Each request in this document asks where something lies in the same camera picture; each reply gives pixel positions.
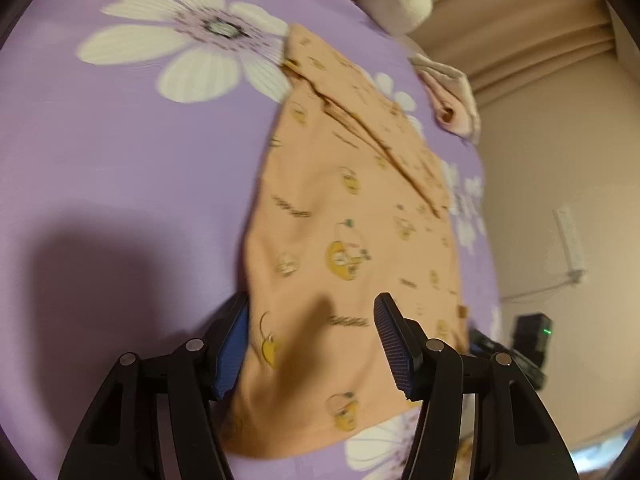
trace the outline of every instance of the beige wall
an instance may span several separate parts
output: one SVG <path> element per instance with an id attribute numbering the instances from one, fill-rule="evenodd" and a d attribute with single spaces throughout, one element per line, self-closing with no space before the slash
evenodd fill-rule
<path id="1" fill-rule="evenodd" d="M 584 284 L 503 304 L 505 333 L 527 312 L 555 322 L 541 396 L 573 447 L 640 412 L 640 87 L 601 54 L 481 115 L 501 295 L 566 278 L 553 209 L 571 207 L 582 241 Z"/>

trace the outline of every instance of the flower center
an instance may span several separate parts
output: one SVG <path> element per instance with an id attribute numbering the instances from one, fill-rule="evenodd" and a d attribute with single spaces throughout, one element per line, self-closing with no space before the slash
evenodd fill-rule
<path id="1" fill-rule="evenodd" d="M 230 40 L 234 40 L 239 36 L 247 36 L 244 30 L 242 30 L 242 27 L 238 27 L 231 22 L 226 22 L 221 18 L 214 18 L 213 20 L 205 22 L 204 28 L 217 36 L 223 36 Z"/>

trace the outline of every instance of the white power strip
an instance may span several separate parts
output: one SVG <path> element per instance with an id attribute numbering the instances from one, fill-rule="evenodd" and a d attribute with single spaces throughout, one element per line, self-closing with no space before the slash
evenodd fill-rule
<path id="1" fill-rule="evenodd" d="M 574 217 L 569 206 L 562 206 L 554 211 L 558 228 L 562 235 L 562 244 L 569 265 L 569 278 L 574 283 L 581 283 L 587 272 L 587 263 L 582 252 L 582 245 L 575 228 Z"/>

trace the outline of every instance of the curtain fold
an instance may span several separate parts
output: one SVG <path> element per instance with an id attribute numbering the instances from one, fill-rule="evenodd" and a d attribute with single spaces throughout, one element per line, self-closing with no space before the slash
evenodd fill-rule
<path id="1" fill-rule="evenodd" d="M 604 0 L 433 1 L 410 37 L 465 72 L 481 104 L 615 48 Z"/>

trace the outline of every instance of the purple bedsheet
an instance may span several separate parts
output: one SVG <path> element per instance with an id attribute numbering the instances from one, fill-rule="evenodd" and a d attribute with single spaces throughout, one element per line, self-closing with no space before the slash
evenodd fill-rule
<path id="1" fill-rule="evenodd" d="M 0 50 L 0 426 L 38 480 L 119 354 L 172 350 L 236 290 L 293 22 L 371 74 L 446 161 L 463 297 L 492 330 L 478 154 L 436 126 L 402 49 L 349 0 L 35 0 Z M 230 464 L 238 480 L 393 479 L 414 424 Z"/>

